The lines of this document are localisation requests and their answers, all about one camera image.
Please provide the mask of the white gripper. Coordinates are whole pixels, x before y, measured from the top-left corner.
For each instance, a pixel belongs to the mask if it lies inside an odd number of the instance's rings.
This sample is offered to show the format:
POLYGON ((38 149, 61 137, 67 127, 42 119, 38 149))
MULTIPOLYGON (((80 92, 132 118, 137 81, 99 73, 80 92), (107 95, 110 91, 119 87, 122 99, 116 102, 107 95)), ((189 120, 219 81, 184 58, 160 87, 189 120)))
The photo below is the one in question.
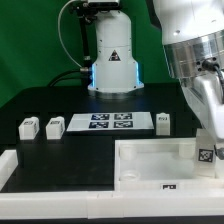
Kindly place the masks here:
MULTIPOLYGON (((224 103, 219 79, 206 72, 181 86, 187 104, 216 144, 224 144, 224 103)), ((216 156, 224 160, 224 147, 215 146, 216 156)))

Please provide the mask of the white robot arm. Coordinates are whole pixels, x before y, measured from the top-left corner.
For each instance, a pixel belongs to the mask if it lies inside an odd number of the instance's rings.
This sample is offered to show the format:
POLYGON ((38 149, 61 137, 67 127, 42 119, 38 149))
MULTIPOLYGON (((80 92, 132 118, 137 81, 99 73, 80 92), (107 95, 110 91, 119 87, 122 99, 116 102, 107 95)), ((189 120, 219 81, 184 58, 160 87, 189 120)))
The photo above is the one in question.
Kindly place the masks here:
MULTIPOLYGON (((145 0, 151 23, 162 31, 169 74, 224 160, 224 0, 145 0)), ((87 0, 96 11, 98 57, 91 94, 113 96, 143 87, 132 57, 131 22, 120 0, 87 0)))

